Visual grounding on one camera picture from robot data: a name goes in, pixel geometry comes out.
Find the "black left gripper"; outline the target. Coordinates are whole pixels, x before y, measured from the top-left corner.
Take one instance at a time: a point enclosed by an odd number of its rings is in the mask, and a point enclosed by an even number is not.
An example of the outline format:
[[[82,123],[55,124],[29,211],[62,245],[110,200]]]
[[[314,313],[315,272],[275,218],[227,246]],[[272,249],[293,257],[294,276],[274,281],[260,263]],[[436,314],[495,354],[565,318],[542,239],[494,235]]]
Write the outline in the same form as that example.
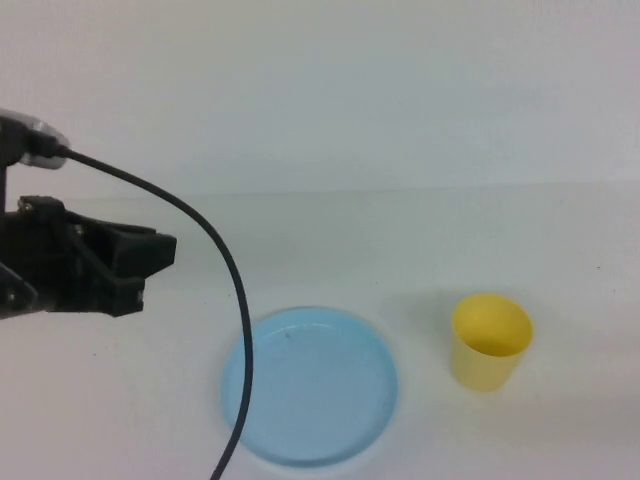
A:
[[[22,197],[17,210],[1,213],[1,313],[141,312],[144,279],[172,266],[176,249],[175,237],[152,228],[82,216],[52,197]]]

